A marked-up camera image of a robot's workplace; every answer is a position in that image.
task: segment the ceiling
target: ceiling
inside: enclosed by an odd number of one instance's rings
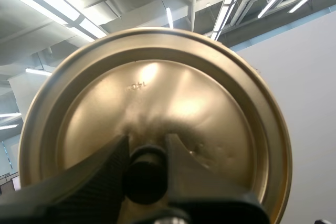
[[[209,34],[223,0],[66,0],[107,33],[133,27],[168,27],[166,7],[172,10],[174,27]],[[238,0],[228,19],[231,22],[243,0]],[[258,19],[267,0],[256,0],[240,17],[239,24],[228,26],[218,41],[228,47],[336,4],[336,0],[311,0],[293,14],[288,8],[298,0],[284,0],[282,8]],[[88,42],[66,27],[19,0],[0,0],[0,98],[10,94],[7,79],[27,67],[43,64],[56,67],[68,55]]]

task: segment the gray wall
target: gray wall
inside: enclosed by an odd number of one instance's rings
[[[291,137],[282,224],[336,223],[336,12],[238,52],[269,85]]]

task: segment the gold can lid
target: gold can lid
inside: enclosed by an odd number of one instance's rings
[[[120,134],[131,151],[177,133],[204,167],[250,188],[279,223],[291,182],[289,136],[265,83],[218,42],[141,28],[69,56],[43,85],[22,132],[23,186],[74,166]]]

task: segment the ceiling pipe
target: ceiling pipe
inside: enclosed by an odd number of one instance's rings
[[[244,12],[244,10],[247,8],[247,4],[249,3],[249,2],[254,2],[254,1],[256,1],[256,0],[242,0],[241,1],[241,3],[240,3],[240,5],[239,5],[239,7],[238,7],[238,9],[237,9],[237,11],[236,11],[236,13],[235,13],[235,15],[233,16],[233,18],[232,18],[232,20],[231,20],[231,22],[230,22],[230,25],[231,26],[234,26],[235,24],[236,24],[236,22],[237,22],[237,20],[238,20],[238,18],[241,16],[241,14]]]
[[[291,5],[293,5],[293,4],[295,4],[295,3],[299,2],[299,1],[300,1],[300,0],[285,0],[285,1],[282,1],[276,8],[269,10],[269,11],[264,15],[264,17],[266,17],[266,16],[268,16],[268,15],[270,15],[270,14],[276,13],[276,12],[282,10],[282,9],[285,9],[285,8],[291,6]],[[258,17],[256,17],[256,18],[252,18],[252,19],[250,19],[250,20],[248,20],[248,21],[246,21],[246,22],[244,22],[244,23],[241,23],[241,24],[239,24],[239,25],[236,24],[236,25],[234,25],[234,26],[232,26],[231,24],[228,24],[228,25],[226,25],[226,26],[224,27],[224,29],[222,30],[221,33],[226,33],[226,32],[228,32],[228,31],[235,30],[235,29],[237,29],[237,28],[246,26],[246,25],[248,25],[248,24],[250,24],[250,23],[252,23],[252,22],[255,22],[255,21],[257,21],[257,20],[260,20],[260,19],[259,19]],[[207,32],[207,33],[205,33],[205,34],[203,34],[203,35],[206,36],[206,37],[210,37],[211,34],[212,34],[212,31],[209,31],[209,32]]]
[[[251,0],[251,1],[247,4],[245,10],[244,10],[243,13],[241,14],[240,18],[237,20],[237,22],[236,22],[235,25],[239,25],[239,24],[242,22],[243,18],[246,16],[247,12],[250,10],[250,8],[252,7],[252,5],[253,5],[254,2],[256,2],[256,1],[258,1],[258,0]]]

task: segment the white wall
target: white wall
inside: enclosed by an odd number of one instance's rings
[[[52,72],[55,68],[43,65],[47,71]],[[48,76],[42,76],[35,73],[23,72],[17,76],[11,77],[8,81],[11,84],[17,106],[22,114],[22,120],[25,121],[28,109],[32,103],[37,91],[47,80]]]
[[[281,224],[336,223],[336,12],[237,52],[275,95],[293,154]]]
[[[4,141],[10,162],[13,167],[13,170],[11,170],[11,174],[18,172],[19,141],[20,141],[20,135],[13,136]]]

